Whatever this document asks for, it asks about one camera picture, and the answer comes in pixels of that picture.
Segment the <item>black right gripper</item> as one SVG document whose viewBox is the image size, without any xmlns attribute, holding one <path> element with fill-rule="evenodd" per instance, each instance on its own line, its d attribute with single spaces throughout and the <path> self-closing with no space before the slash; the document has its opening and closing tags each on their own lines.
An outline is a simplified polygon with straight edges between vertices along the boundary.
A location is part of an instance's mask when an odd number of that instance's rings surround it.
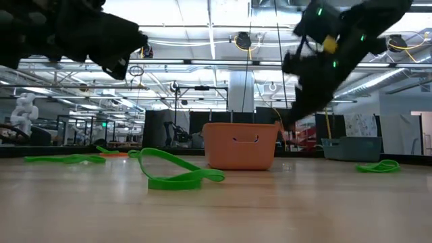
<svg viewBox="0 0 432 243">
<path fill-rule="evenodd" d="M 345 32 L 327 35 L 323 50 L 301 56 L 287 52 L 281 70 L 298 76 L 296 100 L 288 110 L 286 125 L 290 130 L 299 120 L 323 110 L 333 99 L 334 91 L 372 51 L 372 35 L 366 32 Z"/>
</svg>

